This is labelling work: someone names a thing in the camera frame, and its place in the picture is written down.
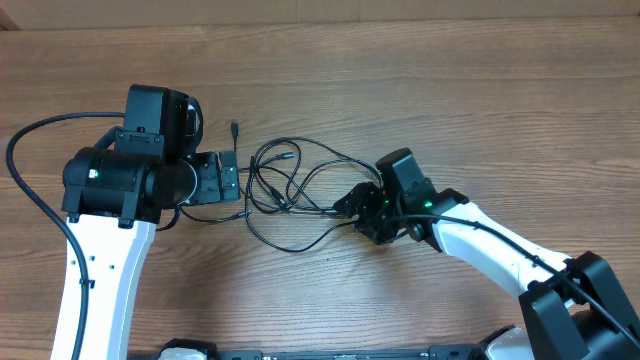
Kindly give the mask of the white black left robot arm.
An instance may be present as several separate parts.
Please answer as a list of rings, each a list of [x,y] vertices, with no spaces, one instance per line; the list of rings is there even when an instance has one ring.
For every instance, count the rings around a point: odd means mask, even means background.
[[[198,152],[204,117],[179,91],[133,85],[124,123],[65,165],[67,251],[54,359],[127,355],[141,270],[165,210],[239,199],[237,157]]]

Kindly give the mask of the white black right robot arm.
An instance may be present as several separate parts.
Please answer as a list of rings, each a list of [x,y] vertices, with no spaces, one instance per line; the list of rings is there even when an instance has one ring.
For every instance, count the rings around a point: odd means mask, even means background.
[[[333,205],[358,232],[388,244],[406,231],[518,301],[523,327],[492,335],[481,358],[638,358],[639,317],[604,258],[549,250],[492,220],[465,195],[437,191],[408,148],[378,160],[373,172],[377,183],[360,183]]]

